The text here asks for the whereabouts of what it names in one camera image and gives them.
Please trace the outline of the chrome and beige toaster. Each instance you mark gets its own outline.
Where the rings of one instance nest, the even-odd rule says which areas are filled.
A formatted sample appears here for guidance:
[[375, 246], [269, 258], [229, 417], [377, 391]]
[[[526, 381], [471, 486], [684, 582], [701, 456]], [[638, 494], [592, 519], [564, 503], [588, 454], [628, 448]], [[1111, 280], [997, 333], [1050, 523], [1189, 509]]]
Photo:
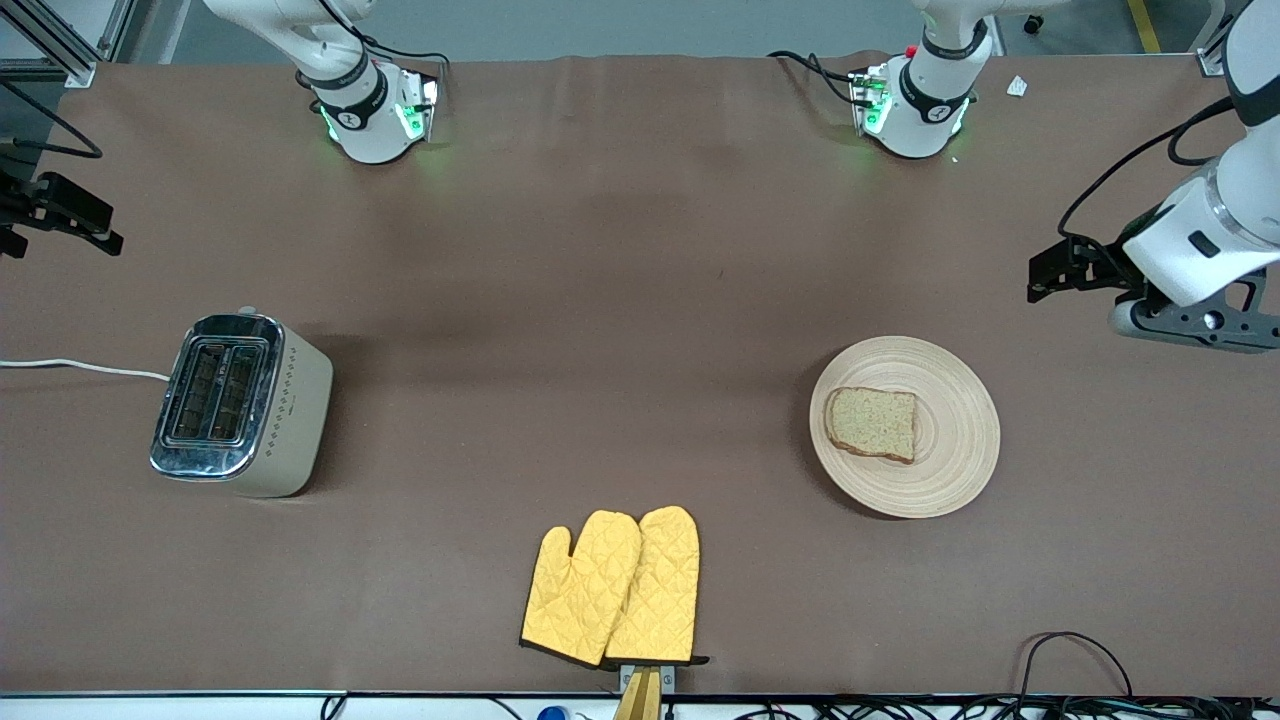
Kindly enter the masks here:
[[205, 316], [175, 357], [148, 464], [239, 497], [294, 496], [316, 462], [333, 377], [332, 360], [274, 318]]

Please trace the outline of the round light wooden plate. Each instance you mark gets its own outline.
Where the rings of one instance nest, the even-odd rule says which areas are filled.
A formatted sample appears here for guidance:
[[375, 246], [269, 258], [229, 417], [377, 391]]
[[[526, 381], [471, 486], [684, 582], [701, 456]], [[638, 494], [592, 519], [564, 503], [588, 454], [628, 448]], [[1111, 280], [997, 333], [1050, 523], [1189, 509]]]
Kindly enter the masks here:
[[[914, 464], [856, 456], [828, 441], [826, 398], [838, 387], [916, 396]], [[919, 338], [881, 336], [837, 354], [812, 391], [808, 418], [831, 480], [892, 518], [938, 518], [964, 507], [986, 488], [998, 461], [1001, 427], [988, 389], [959, 356]]]

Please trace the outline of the yellowish wooden stand piece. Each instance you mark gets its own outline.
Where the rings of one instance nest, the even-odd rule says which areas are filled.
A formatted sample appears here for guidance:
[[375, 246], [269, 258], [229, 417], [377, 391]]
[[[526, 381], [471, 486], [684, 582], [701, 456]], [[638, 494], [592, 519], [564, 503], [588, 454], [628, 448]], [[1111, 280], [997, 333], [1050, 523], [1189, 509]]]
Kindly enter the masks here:
[[631, 666], [612, 720], [660, 720], [663, 685], [660, 666]]

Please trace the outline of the brown table cover sheet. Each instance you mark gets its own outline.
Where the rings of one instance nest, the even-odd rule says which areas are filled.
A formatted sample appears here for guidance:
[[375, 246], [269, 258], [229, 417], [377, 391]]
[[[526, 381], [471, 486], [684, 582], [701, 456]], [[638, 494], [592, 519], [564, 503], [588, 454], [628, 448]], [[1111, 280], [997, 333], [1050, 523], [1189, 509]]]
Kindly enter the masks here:
[[[1024, 97], [1006, 95], [1014, 76]], [[1280, 694], [1280, 352], [1115, 336], [1025, 301], [1106, 167], [1225, 92], [1188, 56], [1000, 58], [946, 155], [902, 161], [791, 64], [456, 63], [436, 132], [343, 156], [284, 67], [116, 65], [47, 156], [120, 256], [0, 260], [0, 357], [169, 372], [253, 306], [334, 364], [303, 495], [148, 465], [157, 380], [0, 372], [0, 691], [594, 691], [518, 646], [543, 534], [685, 506], [691, 692], [1002, 692], [1075, 630], [1142, 694]], [[827, 475], [812, 391], [906, 336], [995, 401], [938, 518]]]

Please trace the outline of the aluminium frame profile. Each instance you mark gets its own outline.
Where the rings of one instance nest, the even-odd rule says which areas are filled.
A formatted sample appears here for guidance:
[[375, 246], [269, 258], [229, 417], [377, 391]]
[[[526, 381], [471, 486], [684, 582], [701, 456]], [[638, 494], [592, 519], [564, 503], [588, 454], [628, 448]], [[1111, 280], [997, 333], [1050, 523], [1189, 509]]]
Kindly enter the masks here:
[[1280, 77], [1280, 0], [1213, 0], [1213, 5], [1222, 8], [1219, 26], [1196, 47], [1202, 73], [1230, 76], [1247, 88]]
[[152, 0], [0, 0], [0, 79], [88, 88]]

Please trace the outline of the yellow quilted oven mitt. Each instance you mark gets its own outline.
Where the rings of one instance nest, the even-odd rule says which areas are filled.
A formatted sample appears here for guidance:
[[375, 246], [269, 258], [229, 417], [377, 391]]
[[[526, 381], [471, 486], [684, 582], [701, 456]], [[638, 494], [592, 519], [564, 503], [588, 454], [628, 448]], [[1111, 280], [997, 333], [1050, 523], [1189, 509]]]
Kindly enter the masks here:
[[622, 615], [643, 537], [625, 512], [596, 510], [573, 534], [541, 538], [520, 632], [525, 648], [598, 667]]
[[655, 509], [639, 529], [637, 568], [605, 661], [681, 667], [710, 662], [694, 653], [701, 543], [692, 515], [680, 506]]

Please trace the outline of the brown toast bread slice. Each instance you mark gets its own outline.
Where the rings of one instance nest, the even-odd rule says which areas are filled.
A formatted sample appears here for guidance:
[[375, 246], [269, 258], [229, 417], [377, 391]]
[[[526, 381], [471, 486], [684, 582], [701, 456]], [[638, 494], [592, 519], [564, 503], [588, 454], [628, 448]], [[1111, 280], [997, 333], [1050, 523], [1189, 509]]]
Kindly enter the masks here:
[[847, 454], [915, 461], [916, 396], [868, 387], [838, 387], [826, 398], [828, 441]]

